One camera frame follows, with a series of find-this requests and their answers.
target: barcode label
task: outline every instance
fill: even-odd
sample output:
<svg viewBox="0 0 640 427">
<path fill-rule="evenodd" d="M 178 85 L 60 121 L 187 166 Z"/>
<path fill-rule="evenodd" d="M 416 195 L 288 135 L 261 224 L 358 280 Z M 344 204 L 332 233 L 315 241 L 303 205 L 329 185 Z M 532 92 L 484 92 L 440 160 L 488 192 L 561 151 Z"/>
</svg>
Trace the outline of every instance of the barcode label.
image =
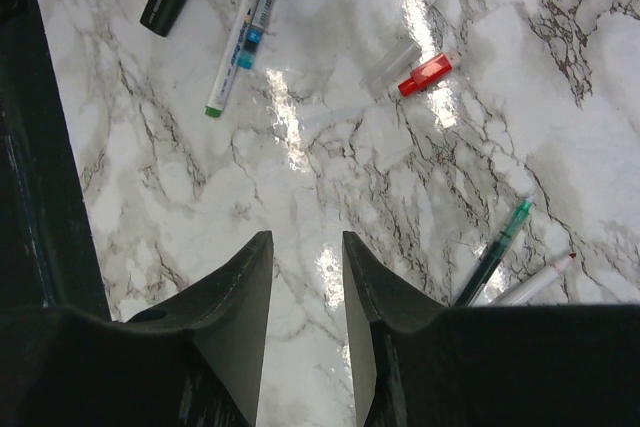
<svg viewBox="0 0 640 427">
<path fill-rule="evenodd" d="M 271 7 L 274 0 L 260 0 L 258 8 L 256 9 L 256 15 L 253 18 L 253 25 L 259 27 L 262 30 L 267 29 L 267 22 L 269 21 L 269 15 L 271 14 Z"/>
</svg>

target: red marker cap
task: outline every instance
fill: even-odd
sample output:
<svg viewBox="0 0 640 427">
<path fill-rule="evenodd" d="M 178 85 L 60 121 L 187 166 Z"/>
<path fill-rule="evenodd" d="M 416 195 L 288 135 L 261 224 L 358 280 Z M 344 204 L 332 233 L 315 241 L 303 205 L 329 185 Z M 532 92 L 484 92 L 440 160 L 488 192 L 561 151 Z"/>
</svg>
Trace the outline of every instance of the red marker cap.
<svg viewBox="0 0 640 427">
<path fill-rule="evenodd" d="M 422 90 L 447 75 L 460 63 L 455 52 L 439 54 L 411 71 L 411 77 L 398 85 L 403 97 Z"/>
</svg>

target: dark green pen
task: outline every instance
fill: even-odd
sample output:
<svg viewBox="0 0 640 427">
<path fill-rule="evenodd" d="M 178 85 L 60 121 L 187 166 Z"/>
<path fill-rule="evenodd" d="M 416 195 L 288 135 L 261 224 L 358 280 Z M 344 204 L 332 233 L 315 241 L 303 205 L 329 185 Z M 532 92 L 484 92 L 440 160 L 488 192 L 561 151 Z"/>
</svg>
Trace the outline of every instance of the dark green pen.
<svg viewBox="0 0 640 427">
<path fill-rule="evenodd" d="M 533 205 L 531 198 L 527 198 L 515 210 L 505 228 L 500 232 L 500 235 L 484 250 L 482 257 L 480 257 L 478 268 L 453 305 L 463 306 L 473 304 L 522 229 L 524 221 L 527 220 L 529 216 L 531 205 Z"/>
</svg>

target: green marker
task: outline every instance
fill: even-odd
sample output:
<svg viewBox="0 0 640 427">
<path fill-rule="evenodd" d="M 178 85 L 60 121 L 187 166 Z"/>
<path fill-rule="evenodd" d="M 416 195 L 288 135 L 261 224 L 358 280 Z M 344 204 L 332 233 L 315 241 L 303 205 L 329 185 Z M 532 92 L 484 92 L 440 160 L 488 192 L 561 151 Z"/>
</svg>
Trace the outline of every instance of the green marker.
<svg viewBox="0 0 640 427">
<path fill-rule="evenodd" d="M 222 114 L 222 111 L 227 105 L 229 91 L 231 90 L 233 79 L 236 76 L 236 70 L 238 70 L 238 57 L 242 51 L 244 41 L 247 38 L 247 32 L 253 20 L 253 15 L 256 12 L 258 1 L 259 0 L 242 0 L 240 2 L 236 20 L 233 22 L 233 27 L 231 27 L 229 41 L 227 42 L 227 47 L 224 49 L 222 61 L 218 68 L 218 75 L 216 75 L 209 101 L 204 109 L 204 113 L 209 117 L 220 117 L 220 114 Z"/>
<path fill-rule="evenodd" d="M 529 197 L 515 210 L 498 238 L 484 250 L 480 258 L 480 265 L 478 265 L 478 268 L 471 276 L 471 280 L 465 285 L 458 300 L 456 300 L 453 305 L 462 306 L 473 304 L 522 229 L 524 221 L 527 220 L 529 216 L 529 210 L 531 210 L 532 205 L 533 203 Z"/>
</svg>

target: white marker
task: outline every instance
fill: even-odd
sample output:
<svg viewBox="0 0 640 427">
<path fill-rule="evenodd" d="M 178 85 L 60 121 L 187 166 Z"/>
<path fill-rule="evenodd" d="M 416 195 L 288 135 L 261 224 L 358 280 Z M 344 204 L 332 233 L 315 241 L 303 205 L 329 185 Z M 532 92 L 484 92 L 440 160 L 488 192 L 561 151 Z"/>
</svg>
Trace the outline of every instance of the white marker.
<svg viewBox="0 0 640 427">
<path fill-rule="evenodd" d="M 505 296 L 496 299 L 491 305 L 519 305 L 528 302 L 534 295 L 560 277 L 575 257 L 576 254 L 571 253 L 555 264 L 543 267 Z"/>
<path fill-rule="evenodd" d="M 238 70 L 238 57 L 242 51 L 244 41 L 247 38 L 247 32 L 249 31 L 249 26 L 256 12 L 258 1 L 259 0 L 242 0 L 240 2 L 236 20 L 234 20 L 233 27 L 231 27 L 227 47 L 224 49 L 224 54 L 220 61 L 218 75 L 216 75 L 216 80 L 211 89 L 211 95 L 204 109 L 204 113 L 209 117 L 220 117 L 220 114 L 222 114 L 222 111 L 227 105 L 229 91 L 231 90 L 233 79 Z"/>
</svg>

